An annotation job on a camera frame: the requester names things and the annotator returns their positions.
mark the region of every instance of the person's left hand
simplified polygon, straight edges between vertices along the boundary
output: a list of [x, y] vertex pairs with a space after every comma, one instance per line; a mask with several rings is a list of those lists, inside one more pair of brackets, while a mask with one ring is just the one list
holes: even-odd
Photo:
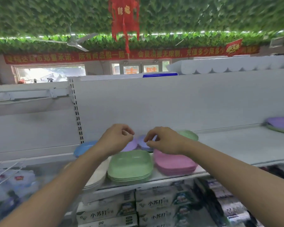
[[114, 124], [108, 128], [94, 146], [106, 157], [122, 151], [133, 140], [135, 133], [126, 124]]

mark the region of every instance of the shelf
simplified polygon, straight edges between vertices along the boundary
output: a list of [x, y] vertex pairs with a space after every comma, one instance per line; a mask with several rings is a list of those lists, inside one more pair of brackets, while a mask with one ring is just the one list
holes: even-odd
[[[284, 163], [284, 134], [268, 130], [265, 127], [199, 133], [198, 135], [200, 142], [254, 166]], [[157, 169], [154, 169], [148, 182], [123, 186], [107, 179], [100, 190], [84, 191], [82, 199], [86, 203], [133, 189], [168, 186], [176, 181], [190, 180], [206, 175], [209, 174], [200, 166], [191, 175], [172, 177], [162, 175]]]

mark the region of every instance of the green foliage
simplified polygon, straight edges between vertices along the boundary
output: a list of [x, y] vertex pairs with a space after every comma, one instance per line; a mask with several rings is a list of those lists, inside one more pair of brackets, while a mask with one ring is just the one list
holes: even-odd
[[[278, 32], [193, 32], [183, 34], [149, 35], [145, 34], [145, 41], [137, 40], [137, 37], [129, 39], [130, 49], [168, 49], [187, 48], [202, 46], [224, 46], [234, 40], [243, 38], [243, 45], [267, 45], [275, 37], [284, 36]], [[43, 40], [68, 41], [69, 36], [44, 37]], [[85, 41], [82, 46], [90, 51], [103, 49], [117, 50], [125, 48], [125, 39], [117, 37], [115, 41], [111, 35], [98, 35], [93, 39]], [[67, 52], [79, 51], [66, 44], [34, 41], [33, 38], [0, 39], [0, 53], [47, 53], [47, 52]]]
[[[140, 0], [141, 32], [279, 31], [284, 0]], [[111, 32], [108, 0], [0, 0], [0, 37]]]

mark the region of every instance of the forearm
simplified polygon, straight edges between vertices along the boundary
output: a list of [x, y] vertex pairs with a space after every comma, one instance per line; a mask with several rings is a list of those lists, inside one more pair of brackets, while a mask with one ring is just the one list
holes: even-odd
[[238, 197], [265, 227], [284, 227], [284, 179], [200, 142], [186, 141], [183, 153]]
[[53, 181], [0, 222], [0, 227], [55, 227], [96, 168], [105, 160], [97, 146], [80, 156]]

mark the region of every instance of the blue object on shelf top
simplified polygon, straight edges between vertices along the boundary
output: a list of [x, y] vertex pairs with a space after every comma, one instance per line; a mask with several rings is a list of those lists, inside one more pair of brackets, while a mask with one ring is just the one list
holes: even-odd
[[98, 141], [90, 141], [90, 142], [84, 142], [77, 146], [77, 148], [74, 151], [74, 156], [76, 158], [79, 158], [80, 155], [83, 155], [88, 149], [90, 149], [93, 145], [95, 145]]
[[145, 77], [158, 77], [158, 76], [177, 76], [178, 73], [156, 73], [156, 74], [144, 74], [143, 78]]

